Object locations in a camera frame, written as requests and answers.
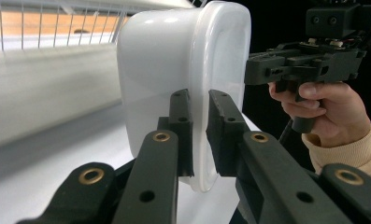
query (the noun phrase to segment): ribbed cuff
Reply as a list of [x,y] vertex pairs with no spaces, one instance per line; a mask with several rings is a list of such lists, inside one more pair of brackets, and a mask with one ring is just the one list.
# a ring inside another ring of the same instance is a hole
[[318,144],[320,140],[314,134],[302,134],[302,140],[309,149],[310,158],[316,170],[330,163],[360,167],[371,160],[371,130],[359,141],[340,147],[318,147],[315,144]]

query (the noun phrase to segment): beige sleeve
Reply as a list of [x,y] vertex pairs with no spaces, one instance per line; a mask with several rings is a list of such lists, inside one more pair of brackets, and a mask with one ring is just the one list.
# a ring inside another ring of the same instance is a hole
[[371,131],[363,139],[340,147],[318,147],[320,140],[314,134],[302,134],[302,140],[317,174],[326,164],[344,163],[371,175]]

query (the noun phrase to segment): hand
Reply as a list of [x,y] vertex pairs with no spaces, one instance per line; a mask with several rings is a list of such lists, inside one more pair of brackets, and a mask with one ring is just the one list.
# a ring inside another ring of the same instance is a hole
[[281,102],[288,115],[316,119],[311,133],[320,138],[321,147],[343,146],[369,133],[371,121],[363,100],[348,84],[308,82],[298,91],[305,101],[295,102],[294,92],[277,93],[276,84],[269,83],[271,97]]

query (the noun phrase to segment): sleeve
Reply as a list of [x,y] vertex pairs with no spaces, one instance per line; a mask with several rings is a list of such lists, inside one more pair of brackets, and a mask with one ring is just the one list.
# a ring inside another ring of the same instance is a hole
[[359,141],[340,147],[319,147],[320,139],[315,134],[302,134],[302,141],[317,174],[326,164],[343,163],[371,175],[371,131]]

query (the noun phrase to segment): dark background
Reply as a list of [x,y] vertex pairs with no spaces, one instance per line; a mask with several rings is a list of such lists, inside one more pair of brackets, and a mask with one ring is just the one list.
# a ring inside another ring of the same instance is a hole
[[[311,0],[249,0],[236,2],[250,11],[251,41],[250,53],[274,48],[280,43],[305,41],[305,16],[309,8],[316,6]],[[358,1],[371,4],[369,1]],[[364,100],[371,118],[371,52],[368,51],[359,69],[359,76],[346,81]],[[247,86],[245,89],[243,113],[262,131],[280,137],[290,117],[281,108],[280,102],[270,98],[268,87]],[[308,151],[300,139],[300,134],[291,132],[284,147],[305,168],[313,170]]]

